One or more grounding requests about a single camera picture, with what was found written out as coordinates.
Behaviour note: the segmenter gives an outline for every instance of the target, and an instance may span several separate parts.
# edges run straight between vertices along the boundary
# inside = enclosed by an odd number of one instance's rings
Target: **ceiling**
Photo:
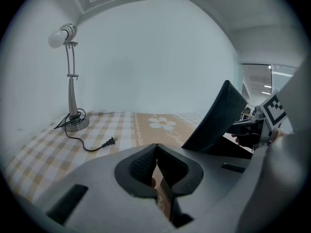
[[[234,31],[268,25],[300,26],[285,0],[191,0],[231,39]]]

